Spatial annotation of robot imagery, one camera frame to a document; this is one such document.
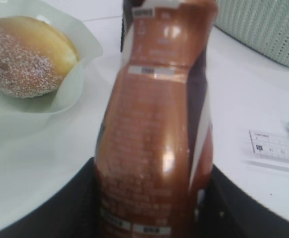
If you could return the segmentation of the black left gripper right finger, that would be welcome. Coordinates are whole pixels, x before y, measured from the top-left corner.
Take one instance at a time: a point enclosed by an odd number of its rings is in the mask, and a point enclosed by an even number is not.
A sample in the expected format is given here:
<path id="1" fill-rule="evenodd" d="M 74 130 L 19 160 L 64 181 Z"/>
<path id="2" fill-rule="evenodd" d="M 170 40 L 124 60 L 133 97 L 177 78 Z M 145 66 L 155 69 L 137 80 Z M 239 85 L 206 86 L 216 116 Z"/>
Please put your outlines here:
<path id="1" fill-rule="evenodd" d="M 289 221 L 248 196 L 216 166 L 196 227 L 199 238 L 289 238 Z"/>

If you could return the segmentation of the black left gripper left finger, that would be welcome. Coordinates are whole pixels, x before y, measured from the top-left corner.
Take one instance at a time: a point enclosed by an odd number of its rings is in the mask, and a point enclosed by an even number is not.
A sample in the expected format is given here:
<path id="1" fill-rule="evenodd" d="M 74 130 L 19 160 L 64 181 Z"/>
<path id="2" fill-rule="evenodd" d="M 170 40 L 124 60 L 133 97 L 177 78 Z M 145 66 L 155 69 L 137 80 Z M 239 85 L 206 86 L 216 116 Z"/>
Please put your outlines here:
<path id="1" fill-rule="evenodd" d="M 52 198 L 0 230 L 0 238 L 95 238 L 98 189 L 94 158 Z"/>

